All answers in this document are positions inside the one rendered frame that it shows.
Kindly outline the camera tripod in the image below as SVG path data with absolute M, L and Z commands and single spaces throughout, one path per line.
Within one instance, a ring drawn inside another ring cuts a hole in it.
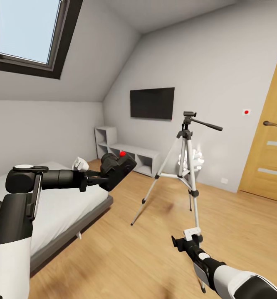
M 177 178 L 179 181 L 182 181 L 187 187 L 189 187 L 188 192 L 189 192 L 189 197 L 190 197 L 190 211 L 192 211 L 192 209 L 191 209 L 191 195 L 192 195 L 193 196 L 193 202 L 194 202 L 195 224 L 196 224 L 196 227 L 199 227 L 197 200 L 196 200 L 196 197 L 199 196 L 199 191 L 196 190 L 196 186 L 195 186 L 195 175 L 194 175 L 194 166 L 193 166 L 193 152 L 192 152 L 192 144 L 191 144 L 191 136 L 193 135 L 193 132 L 189 131 L 188 125 L 191 123 L 191 121 L 194 121 L 194 122 L 206 125 L 207 127 L 210 127 L 210 128 L 213 128 L 213 129 L 219 130 L 219 131 L 221 131 L 223 129 L 223 127 L 212 125 L 212 124 L 209 124 L 209 123 L 204 123 L 204 122 L 192 119 L 191 116 L 194 116 L 194 117 L 196 116 L 196 112 L 193 113 L 193 111 L 184 111 L 183 116 L 184 116 L 185 119 L 184 119 L 183 124 L 182 124 L 182 130 L 178 132 L 177 137 L 174 140 L 174 143 L 170 148 L 170 151 L 168 152 L 162 166 L 160 167 L 158 173 L 155 176 L 155 180 L 154 180 L 151 188 L 149 189 L 146 197 L 142 200 L 142 205 L 141 205 L 136 217 L 138 216 L 142 206 L 144 205 L 144 203 L 145 203 L 149 193 L 151 192 L 156 180 L 159 179 L 160 176 L 172 177 L 172 178 Z M 178 173 L 178 175 L 163 173 L 162 169 L 163 169 L 164 165 L 166 164 L 166 162 L 167 162 L 171 152 L 173 151 L 176 143 L 178 142 L 180 136 L 183 136 L 182 137 L 183 142 L 182 142 L 182 149 L 181 149 L 181 154 L 180 154 L 179 173 Z M 187 170 L 183 170 L 185 150 L 187 150 L 187 167 L 188 167 Z M 188 174 L 188 180 L 183 178 L 187 174 Z M 135 217 L 134 221 L 136 220 L 136 217 Z M 131 223 L 131 225 L 133 225 L 134 221 Z M 199 241 L 199 245 L 200 245 L 200 242 L 203 241 L 203 236 L 200 233 L 196 234 L 196 236 L 198 237 L 198 241 Z M 202 281 L 201 290 L 203 291 L 203 293 L 206 293 L 203 281 Z

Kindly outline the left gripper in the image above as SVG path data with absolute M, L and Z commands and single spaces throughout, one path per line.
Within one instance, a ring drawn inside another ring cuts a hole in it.
M 57 189 L 79 188 L 80 192 L 86 191 L 86 186 L 106 183 L 108 178 L 98 177 L 100 172 L 87 170 L 86 172 L 59 170 Z

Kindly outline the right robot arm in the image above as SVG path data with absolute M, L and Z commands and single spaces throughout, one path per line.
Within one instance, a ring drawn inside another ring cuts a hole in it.
M 237 270 L 225 262 L 214 260 L 200 248 L 196 234 L 199 227 L 183 231 L 184 238 L 171 236 L 179 252 L 186 251 L 193 261 L 193 269 L 202 281 L 221 299 L 277 299 L 277 287 L 263 276 L 250 271 Z

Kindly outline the digital camera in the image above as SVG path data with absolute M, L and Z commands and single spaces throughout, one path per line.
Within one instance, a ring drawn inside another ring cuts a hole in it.
M 101 158 L 100 178 L 108 178 L 99 187 L 112 191 L 137 165 L 137 162 L 127 152 L 119 152 L 119 157 L 113 153 L 106 153 Z

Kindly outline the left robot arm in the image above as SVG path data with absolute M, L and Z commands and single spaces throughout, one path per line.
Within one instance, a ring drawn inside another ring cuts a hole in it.
M 79 188 L 106 183 L 77 157 L 69 170 L 16 165 L 7 174 L 9 194 L 0 201 L 0 299 L 28 299 L 33 225 L 41 189 Z

